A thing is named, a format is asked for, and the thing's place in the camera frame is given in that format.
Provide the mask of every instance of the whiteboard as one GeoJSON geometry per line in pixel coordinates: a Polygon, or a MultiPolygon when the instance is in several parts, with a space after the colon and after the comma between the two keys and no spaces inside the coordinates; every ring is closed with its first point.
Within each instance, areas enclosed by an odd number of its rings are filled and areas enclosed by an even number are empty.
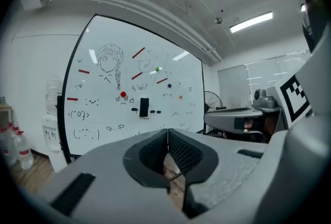
{"type": "Polygon", "coordinates": [[[73,51],[64,84],[70,155],[160,128],[203,129],[201,61],[123,21],[98,15],[91,19],[73,51]],[[139,117],[140,98],[149,98],[147,117],[139,117]]]}

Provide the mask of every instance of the office room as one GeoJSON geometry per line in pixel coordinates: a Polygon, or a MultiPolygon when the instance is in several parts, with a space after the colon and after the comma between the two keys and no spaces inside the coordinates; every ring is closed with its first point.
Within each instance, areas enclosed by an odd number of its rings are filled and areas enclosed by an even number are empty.
{"type": "Polygon", "coordinates": [[[8,0],[12,198],[48,223],[305,212],[330,162],[326,1],[8,0]]]}

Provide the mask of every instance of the ceiling light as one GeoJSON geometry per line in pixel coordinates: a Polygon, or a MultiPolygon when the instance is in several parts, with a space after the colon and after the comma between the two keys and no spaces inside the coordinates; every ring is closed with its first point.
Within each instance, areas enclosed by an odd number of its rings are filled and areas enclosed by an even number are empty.
{"type": "Polygon", "coordinates": [[[281,75],[281,74],[286,74],[286,73],[288,73],[288,72],[286,71],[286,72],[282,72],[282,73],[276,73],[276,74],[274,74],[274,76],[281,75]]]}
{"type": "Polygon", "coordinates": [[[254,78],[249,78],[249,79],[247,79],[247,80],[254,80],[254,79],[259,79],[259,78],[262,78],[262,76],[254,77],[254,78]]]}
{"type": "Polygon", "coordinates": [[[301,54],[301,53],[304,53],[304,52],[305,52],[304,50],[294,51],[294,52],[285,54],[285,56],[294,55],[294,54],[301,54]]]}
{"type": "Polygon", "coordinates": [[[89,55],[91,56],[91,59],[92,59],[93,63],[94,63],[94,64],[97,64],[98,61],[97,61],[97,58],[96,58],[96,56],[95,56],[95,51],[94,51],[93,49],[90,49],[90,50],[89,50],[89,55]]]}
{"type": "Polygon", "coordinates": [[[184,51],[182,54],[179,54],[178,56],[174,57],[172,60],[177,61],[188,54],[189,53],[187,51],[184,51]]]}
{"type": "Polygon", "coordinates": [[[261,22],[270,20],[272,18],[273,18],[273,12],[270,11],[270,12],[267,12],[267,13],[262,14],[260,16],[257,16],[255,18],[252,18],[252,19],[249,19],[247,21],[244,21],[244,22],[238,23],[236,25],[230,26],[230,31],[232,33],[234,33],[234,32],[239,31],[241,29],[247,28],[247,27],[252,26],[254,24],[257,24],[257,23],[261,23],[261,22]]]}

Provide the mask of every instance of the wooden floor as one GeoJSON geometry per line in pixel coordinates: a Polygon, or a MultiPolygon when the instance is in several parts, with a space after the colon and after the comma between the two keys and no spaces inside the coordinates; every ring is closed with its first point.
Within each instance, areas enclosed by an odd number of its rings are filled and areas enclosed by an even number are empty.
{"type": "Polygon", "coordinates": [[[17,161],[10,168],[14,181],[30,193],[37,193],[38,190],[49,181],[55,172],[48,158],[33,154],[34,164],[29,170],[23,170],[17,161]]]}
{"type": "MultiPolygon", "coordinates": [[[[50,160],[39,155],[33,154],[34,164],[29,170],[23,170],[19,162],[11,167],[11,174],[15,182],[25,188],[30,193],[37,193],[38,190],[49,181],[55,172],[53,171],[50,160]]],[[[175,162],[168,154],[164,160],[165,177],[171,178],[176,175],[175,162]]],[[[185,178],[180,176],[170,182],[170,198],[181,210],[184,201],[185,178]]]]}
{"type": "MultiPolygon", "coordinates": [[[[176,175],[176,165],[170,154],[166,155],[166,158],[164,159],[164,166],[166,169],[165,177],[170,179],[176,175]]],[[[179,209],[182,209],[183,207],[184,191],[185,177],[183,175],[170,182],[170,198],[179,209]]]]}

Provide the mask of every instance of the fluorescent light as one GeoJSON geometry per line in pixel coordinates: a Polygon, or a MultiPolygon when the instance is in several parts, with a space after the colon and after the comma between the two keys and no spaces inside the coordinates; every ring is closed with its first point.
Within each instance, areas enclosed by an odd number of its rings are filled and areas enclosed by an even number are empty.
{"type": "Polygon", "coordinates": [[[150,72],[149,74],[154,74],[154,73],[157,73],[157,71],[152,71],[152,72],[150,72]]]}
{"type": "Polygon", "coordinates": [[[90,50],[89,50],[89,55],[91,56],[91,59],[92,59],[93,63],[94,63],[94,64],[97,64],[98,61],[97,61],[97,57],[95,56],[95,51],[92,50],[92,49],[90,49],[90,50]]]}
{"type": "Polygon", "coordinates": [[[294,57],[293,59],[296,61],[303,62],[303,63],[306,62],[305,60],[301,59],[300,57],[294,57]]]}
{"type": "Polygon", "coordinates": [[[249,78],[249,79],[247,79],[247,80],[254,80],[254,79],[259,79],[259,78],[262,78],[262,76],[255,77],[255,78],[249,78]]]}
{"type": "Polygon", "coordinates": [[[177,60],[181,59],[182,57],[184,57],[184,56],[186,56],[186,55],[188,55],[188,54],[189,54],[189,53],[188,53],[187,51],[184,51],[182,54],[180,54],[180,55],[174,57],[172,60],[177,61],[177,60]]]}
{"type": "Polygon", "coordinates": [[[286,71],[286,72],[282,72],[282,73],[276,73],[276,74],[274,74],[274,76],[276,76],[276,75],[281,75],[281,74],[285,74],[285,73],[288,73],[288,72],[286,71]]]}
{"type": "Polygon", "coordinates": [[[260,16],[257,16],[255,18],[252,18],[252,19],[249,19],[247,21],[244,21],[244,22],[238,23],[236,25],[233,25],[233,26],[230,27],[230,31],[232,33],[234,33],[234,32],[239,31],[241,29],[247,28],[247,27],[252,26],[254,24],[257,24],[257,23],[261,23],[261,22],[270,20],[272,18],[273,18],[273,12],[270,11],[270,12],[267,12],[267,13],[262,14],[260,16]]]}
{"type": "Polygon", "coordinates": [[[300,50],[300,51],[294,51],[294,52],[291,52],[291,53],[287,53],[287,54],[285,54],[285,56],[294,55],[294,54],[301,54],[301,53],[303,53],[303,52],[305,52],[305,51],[303,51],[303,50],[300,50]]]}

